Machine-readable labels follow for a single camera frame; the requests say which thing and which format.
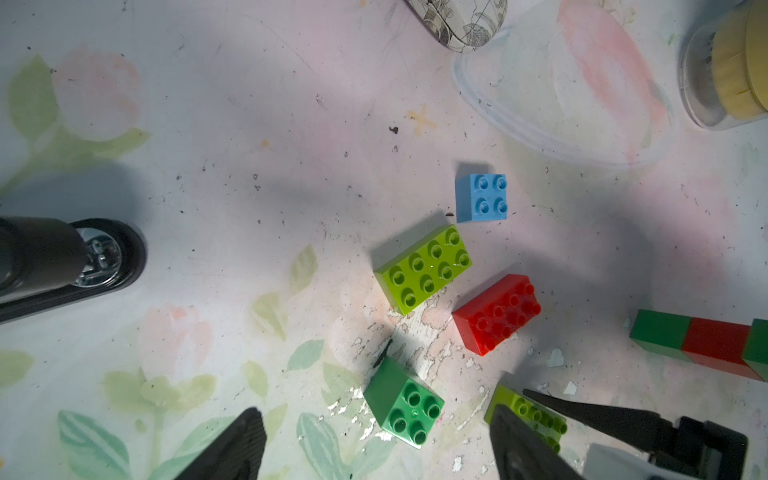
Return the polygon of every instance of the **patterned ceramic object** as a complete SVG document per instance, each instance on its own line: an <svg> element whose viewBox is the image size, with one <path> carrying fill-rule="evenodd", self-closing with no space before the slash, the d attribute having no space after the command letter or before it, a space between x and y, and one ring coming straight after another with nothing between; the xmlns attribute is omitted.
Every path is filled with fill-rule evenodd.
<svg viewBox="0 0 768 480"><path fill-rule="evenodd" d="M408 0L437 40L458 53L491 41L504 23L507 0Z"/></svg>

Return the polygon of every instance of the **painted leaf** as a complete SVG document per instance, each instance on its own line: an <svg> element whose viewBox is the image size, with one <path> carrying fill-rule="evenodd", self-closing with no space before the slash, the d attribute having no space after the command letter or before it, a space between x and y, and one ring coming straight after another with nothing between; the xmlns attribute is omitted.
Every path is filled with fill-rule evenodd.
<svg viewBox="0 0 768 480"><path fill-rule="evenodd" d="M141 380L139 375L133 373L107 372L104 375L104 391L109 403L124 412L151 412L154 404L141 396Z"/></svg>
<svg viewBox="0 0 768 480"><path fill-rule="evenodd" d="M189 412L203 405L216 391L216 377L213 375L198 375L192 380L185 380L176 385L180 396L176 403L170 405L173 410Z"/></svg>
<svg viewBox="0 0 768 480"><path fill-rule="evenodd" d="M352 469L353 478L363 478L377 468L384 465L389 454L395 448L395 439L388 442L374 437L355 454L349 467Z"/></svg>
<svg viewBox="0 0 768 480"><path fill-rule="evenodd" d="M271 409L264 416L264 430L266 431L266 444L269 445L280 430L280 426L283 424L283 420L286 418L286 411L288 410L288 404L284 403L281 406L277 406Z"/></svg>
<svg viewBox="0 0 768 480"><path fill-rule="evenodd" d="M149 133L132 128L111 140L89 141L70 133L64 127L59 127L51 142L42 151L32 155L27 163L0 187L0 197L39 170L77 170L93 167L139 148L149 137Z"/></svg>
<svg viewBox="0 0 768 480"><path fill-rule="evenodd" d="M283 324L286 322L286 314L280 306L278 292L264 293L253 302L251 310L256 317L265 319L278 337L285 341L286 333L283 330Z"/></svg>
<svg viewBox="0 0 768 480"><path fill-rule="evenodd" d="M148 402L161 408L169 408L176 405L181 393L171 386L166 376L156 376L146 381L139 392Z"/></svg>
<svg viewBox="0 0 768 480"><path fill-rule="evenodd" d="M0 350L0 389L23 379L35 359L18 350Z"/></svg>
<svg viewBox="0 0 768 480"><path fill-rule="evenodd" d="M51 69L40 55L35 57L8 85L11 122L24 138L34 141L53 125L58 103L51 83Z"/></svg>
<svg viewBox="0 0 768 480"><path fill-rule="evenodd" d="M70 470L84 480L128 480L131 463L125 444L92 417L61 410L58 433Z"/></svg>
<svg viewBox="0 0 768 480"><path fill-rule="evenodd" d="M176 457L198 454L213 442L234 421L234 417L218 417L206 420L192 430L176 451Z"/></svg>
<svg viewBox="0 0 768 480"><path fill-rule="evenodd" d="M324 340L307 340L299 345L296 352L288 359L288 371L306 370L320 358L323 352Z"/></svg>
<svg viewBox="0 0 768 480"><path fill-rule="evenodd" d="M322 480L349 480L352 470L342 462L339 439L330 425L304 412L299 415L296 436L306 459Z"/></svg>
<svg viewBox="0 0 768 480"><path fill-rule="evenodd" d="M340 396L343 402L352 396L350 389L360 386L360 378L342 366L323 364L323 378L332 396Z"/></svg>
<svg viewBox="0 0 768 480"><path fill-rule="evenodd" d="M166 460L150 473L147 480L174 480L196 457L197 454L193 454Z"/></svg>
<svg viewBox="0 0 768 480"><path fill-rule="evenodd" d="M266 397L266 392L270 388L270 383L267 380L266 372L261 368L261 365L251 361L245 362L243 364L243 374L248 381L250 389L262 398Z"/></svg>
<svg viewBox="0 0 768 480"><path fill-rule="evenodd" d="M312 283L312 277L317 271L317 257L312 245L301 250L299 256L290 266L290 292L295 295Z"/></svg>
<svg viewBox="0 0 768 480"><path fill-rule="evenodd" d="M288 478L288 472L290 467L288 465L282 467L278 472L272 472L264 477L264 480L285 480Z"/></svg>

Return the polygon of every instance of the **lego brick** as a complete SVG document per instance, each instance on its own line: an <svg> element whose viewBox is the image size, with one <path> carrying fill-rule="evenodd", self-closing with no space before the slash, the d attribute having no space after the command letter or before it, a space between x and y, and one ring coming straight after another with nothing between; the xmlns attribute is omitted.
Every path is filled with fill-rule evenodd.
<svg viewBox="0 0 768 480"><path fill-rule="evenodd" d="M683 342L683 352L699 365L762 380L742 359L749 325L693 318Z"/></svg>
<svg viewBox="0 0 768 480"><path fill-rule="evenodd" d="M392 308L407 315L471 266L458 230L447 225L373 273Z"/></svg>
<svg viewBox="0 0 768 480"><path fill-rule="evenodd" d="M755 319L741 358L768 382L768 320Z"/></svg>
<svg viewBox="0 0 768 480"><path fill-rule="evenodd" d="M689 326L689 316L640 310L629 337L648 352L691 362L682 350Z"/></svg>
<svg viewBox="0 0 768 480"><path fill-rule="evenodd" d="M507 218L507 176L471 174L456 180L456 221Z"/></svg>
<svg viewBox="0 0 768 480"><path fill-rule="evenodd" d="M485 423L491 425L493 411L499 404L509 407L526 425L534 429L555 453L560 452L560 439L568 432L568 423L564 416L499 384L485 413Z"/></svg>
<svg viewBox="0 0 768 480"><path fill-rule="evenodd" d="M525 275L507 275L453 313L464 346L485 356L541 313Z"/></svg>
<svg viewBox="0 0 768 480"><path fill-rule="evenodd" d="M362 394L385 432L418 449L442 413L445 402L385 358Z"/></svg>

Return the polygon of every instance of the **clear plastic lid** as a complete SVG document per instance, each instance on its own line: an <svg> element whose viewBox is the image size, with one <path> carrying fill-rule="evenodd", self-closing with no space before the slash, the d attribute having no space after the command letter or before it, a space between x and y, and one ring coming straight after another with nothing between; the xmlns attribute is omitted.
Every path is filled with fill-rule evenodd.
<svg viewBox="0 0 768 480"><path fill-rule="evenodd" d="M453 71L486 120L560 161L639 167L674 138L669 97L632 38L582 0L545 0L457 57Z"/></svg>

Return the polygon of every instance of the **green wooden block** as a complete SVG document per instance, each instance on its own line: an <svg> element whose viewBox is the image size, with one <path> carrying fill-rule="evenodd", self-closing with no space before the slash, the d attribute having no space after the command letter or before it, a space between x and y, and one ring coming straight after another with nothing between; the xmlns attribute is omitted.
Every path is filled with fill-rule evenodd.
<svg viewBox="0 0 768 480"><path fill-rule="evenodd" d="M408 315L472 266L454 225L440 227L374 271L389 304Z"/></svg>
<svg viewBox="0 0 768 480"><path fill-rule="evenodd" d="M499 404L509 407L526 425L534 429L555 453L560 452L560 439L568 431L564 416L499 384L485 413L485 423L491 425L493 411Z"/></svg>
<svg viewBox="0 0 768 480"><path fill-rule="evenodd" d="M768 320L755 319L752 322L741 358L768 382Z"/></svg>
<svg viewBox="0 0 768 480"><path fill-rule="evenodd" d="M689 316L640 310L629 337L648 352L692 362L683 353L683 342L689 326Z"/></svg>
<svg viewBox="0 0 768 480"><path fill-rule="evenodd" d="M382 430L418 449L445 404L390 358L384 359L362 395Z"/></svg>

